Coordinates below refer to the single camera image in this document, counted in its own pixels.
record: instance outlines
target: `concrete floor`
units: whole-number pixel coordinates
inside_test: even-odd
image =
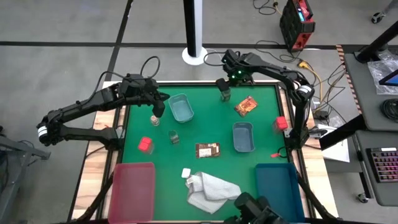
[[[317,22],[309,42],[313,45],[368,44],[397,20],[395,10],[380,24],[369,21],[389,0],[308,1]],[[282,8],[285,0],[279,2]],[[115,42],[125,7],[126,0],[0,0],[0,41]],[[279,15],[258,14],[250,0],[204,0],[203,7],[205,43],[253,44],[261,39],[283,43]],[[184,43],[181,1],[135,0],[123,42]],[[398,38],[390,44],[398,44]],[[35,125],[49,110],[87,98],[99,74],[107,69],[112,49],[0,46],[0,121],[6,134],[11,139],[30,140],[44,148],[37,139]],[[181,59],[181,51],[121,48],[114,71],[139,72],[147,57],[158,55],[162,66],[157,80],[214,80],[225,76],[221,68],[187,66]],[[284,50],[270,52],[285,53]],[[269,55],[257,54],[271,63],[296,69],[296,63],[283,64]],[[340,64],[335,50],[304,50],[300,57],[309,61],[323,79]],[[212,55],[209,60],[217,63],[219,59]],[[313,80],[310,73],[303,73]],[[259,74],[255,74],[255,78],[267,79]],[[345,78],[339,84],[348,86]],[[331,104],[346,119],[358,114],[348,89]],[[69,125],[89,128],[92,124],[93,114]],[[52,152],[51,158],[29,167],[12,214],[13,223],[19,220],[55,223],[67,219],[86,145],[86,142],[70,141],[45,148]],[[342,218],[396,223],[398,208],[381,207],[375,200],[368,204],[356,202],[353,195],[362,191],[360,181],[358,177],[349,177],[349,174],[330,174]]]

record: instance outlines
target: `green table surface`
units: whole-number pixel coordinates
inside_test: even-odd
[[[279,157],[271,158],[271,154],[284,146],[282,134],[274,133],[272,128],[275,118],[280,116],[275,86],[233,88],[230,101],[225,103],[220,101],[220,92],[215,86],[161,86],[160,91],[171,96],[186,94],[195,115],[191,121],[180,124],[174,120],[169,102],[165,101],[160,125],[153,126],[151,106],[131,107],[123,162],[155,164],[154,220],[224,220],[238,215],[232,200],[214,214],[190,205],[185,179],[181,178],[182,169],[191,169],[191,174],[205,172],[232,182],[239,185],[242,192],[257,197],[254,167],[260,163],[287,162]],[[258,106],[242,118],[234,107],[249,95]],[[254,152],[238,153],[234,149],[232,127],[235,122],[242,121],[253,124]],[[170,143],[170,130],[177,131],[179,144]],[[154,142],[150,155],[137,148],[143,136]],[[197,159],[195,144],[211,142],[220,143],[220,157]]]

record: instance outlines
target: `small blue tray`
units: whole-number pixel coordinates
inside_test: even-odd
[[[253,125],[249,122],[237,122],[233,126],[234,147],[238,152],[254,151]]]
[[[179,123],[185,123],[193,118],[193,111],[185,94],[170,97],[169,105],[174,119]]]
[[[288,222],[304,222],[299,183],[293,164],[258,164],[258,196],[265,196],[277,214]]]

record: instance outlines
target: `red cube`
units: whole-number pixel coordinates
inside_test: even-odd
[[[153,148],[152,139],[148,137],[142,137],[141,141],[139,142],[138,149],[143,153],[151,154]]]
[[[274,122],[274,131],[279,133],[287,129],[288,125],[284,116],[279,116]]]

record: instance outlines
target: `crumpled cloth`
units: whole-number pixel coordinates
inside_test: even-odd
[[[219,210],[227,200],[235,200],[241,189],[238,185],[221,180],[204,172],[197,172],[187,179],[188,203],[213,214]]]

